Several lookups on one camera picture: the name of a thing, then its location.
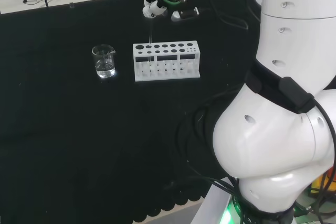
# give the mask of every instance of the test tube rack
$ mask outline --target test tube rack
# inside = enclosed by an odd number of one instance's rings
[[[200,77],[197,41],[133,44],[135,81]]]

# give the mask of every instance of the black strap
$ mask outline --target black strap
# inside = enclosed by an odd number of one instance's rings
[[[314,107],[314,97],[292,78],[279,77],[257,60],[247,73],[245,83],[253,92],[293,113],[307,113]]]

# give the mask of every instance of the black tablecloth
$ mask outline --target black tablecloth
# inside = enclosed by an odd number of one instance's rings
[[[206,0],[196,2],[208,8]],[[2,223],[123,224],[173,207],[178,197],[163,186],[190,174],[173,145],[178,121],[242,83],[258,46],[259,26],[244,1],[215,3],[245,18],[250,30],[219,24],[211,13],[178,25],[159,19],[154,42],[198,41],[201,78],[144,83],[134,82],[132,57],[132,44],[149,36],[143,0],[0,15]],[[110,81],[97,77],[97,44],[117,51]],[[202,173],[220,177],[203,145],[191,143],[190,157]],[[183,188],[197,200],[208,184]]]

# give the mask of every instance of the yellow object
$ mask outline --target yellow object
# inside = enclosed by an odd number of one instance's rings
[[[312,194],[317,194],[319,193],[318,191],[315,191],[314,188],[316,189],[320,189],[321,188],[321,184],[322,184],[322,178],[323,175],[321,175],[319,178],[317,178],[312,184],[311,184],[311,189],[310,192]],[[326,179],[324,180],[324,186],[326,186],[327,182],[329,180],[329,177],[327,176]],[[328,191],[335,191],[336,190],[336,182],[332,182]]]

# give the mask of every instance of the water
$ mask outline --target water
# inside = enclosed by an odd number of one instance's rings
[[[98,60],[96,63],[97,75],[100,78],[107,78],[114,76],[116,69],[111,59]]]

